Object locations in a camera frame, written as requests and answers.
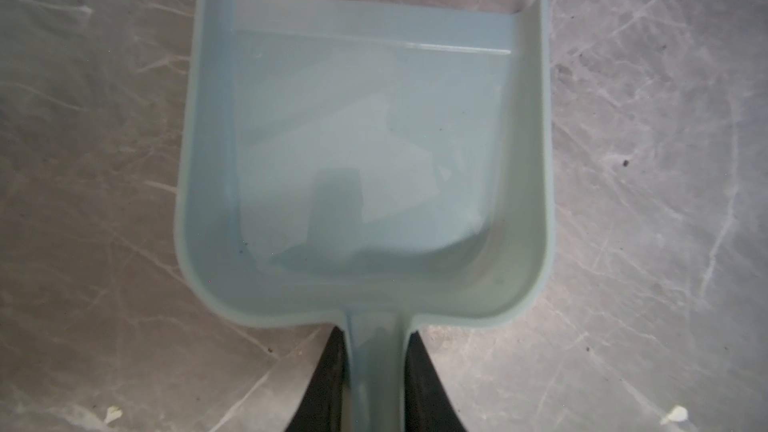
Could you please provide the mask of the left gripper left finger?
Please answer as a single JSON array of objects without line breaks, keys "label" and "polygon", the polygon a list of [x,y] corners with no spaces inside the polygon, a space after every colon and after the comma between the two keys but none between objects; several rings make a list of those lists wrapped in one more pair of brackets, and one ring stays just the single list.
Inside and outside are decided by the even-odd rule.
[{"label": "left gripper left finger", "polygon": [[334,327],[286,432],[342,430],[347,365],[344,333],[339,327]]}]

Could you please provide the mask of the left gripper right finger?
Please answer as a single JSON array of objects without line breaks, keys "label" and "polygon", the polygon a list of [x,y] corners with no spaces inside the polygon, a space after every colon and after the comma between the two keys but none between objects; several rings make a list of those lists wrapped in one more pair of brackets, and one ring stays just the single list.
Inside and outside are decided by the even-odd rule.
[{"label": "left gripper right finger", "polygon": [[407,432],[466,432],[418,331],[406,350],[404,409]]}]

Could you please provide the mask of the grey-blue plastic dustpan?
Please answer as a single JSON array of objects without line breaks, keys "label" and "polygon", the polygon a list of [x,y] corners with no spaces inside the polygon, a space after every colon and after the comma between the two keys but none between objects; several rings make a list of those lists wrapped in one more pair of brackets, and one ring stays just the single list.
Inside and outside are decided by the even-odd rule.
[{"label": "grey-blue plastic dustpan", "polygon": [[174,241],[234,323],[331,323],[355,431],[402,431],[426,324],[552,269],[550,10],[196,0]]}]

